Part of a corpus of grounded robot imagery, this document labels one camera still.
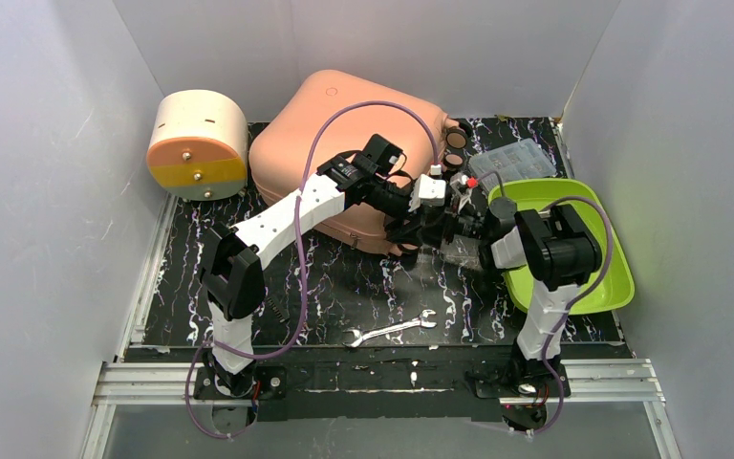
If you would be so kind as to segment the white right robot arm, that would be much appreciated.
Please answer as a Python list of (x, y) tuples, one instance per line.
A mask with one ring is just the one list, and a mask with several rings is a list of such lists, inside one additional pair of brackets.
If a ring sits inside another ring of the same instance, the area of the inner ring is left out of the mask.
[(520, 359), (557, 364), (569, 312), (602, 282), (612, 261), (614, 234), (603, 207), (571, 195), (541, 210), (520, 210), (501, 197), (479, 217), (448, 210), (443, 239), (456, 234), (484, 241), (484, 257), (493, 269), (529, 270), (530, 305), (516, 338)]

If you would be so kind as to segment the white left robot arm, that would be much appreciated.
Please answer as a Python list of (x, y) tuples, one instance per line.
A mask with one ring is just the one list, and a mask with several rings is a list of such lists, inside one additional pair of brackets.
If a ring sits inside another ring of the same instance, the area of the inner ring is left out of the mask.
[(306, 169), (300, 186), (256, 216), (208, 235), (199, 272), (212, 317), (207, 364), (230, 383), (247, 374), (258, 355), (252, 348), (252, 315), (266, 298), (264, 270), (304, 233), (360, 204), (393, 217), (409, 210), (409, 194), (390, 180), (402, 150), (373, 135), (360, 150)]

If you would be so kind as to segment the pink hard-shell suitcase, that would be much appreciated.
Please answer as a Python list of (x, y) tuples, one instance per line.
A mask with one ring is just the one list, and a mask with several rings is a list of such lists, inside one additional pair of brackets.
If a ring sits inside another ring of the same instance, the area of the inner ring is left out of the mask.
[(286, 221), (280, 246), (295, 241), (295, 190), (304, 173), (335, 154), (361, 149), (379, 134), (405, 159), (394, 166), (399, 186), (429, 171), (442, 158), (449, 129), (459, 126), (439, 106), (378, 83), (336, 70), (313, 73), (276, 118), (254, 139), (248, 154), (252, 179), (274, 216)]

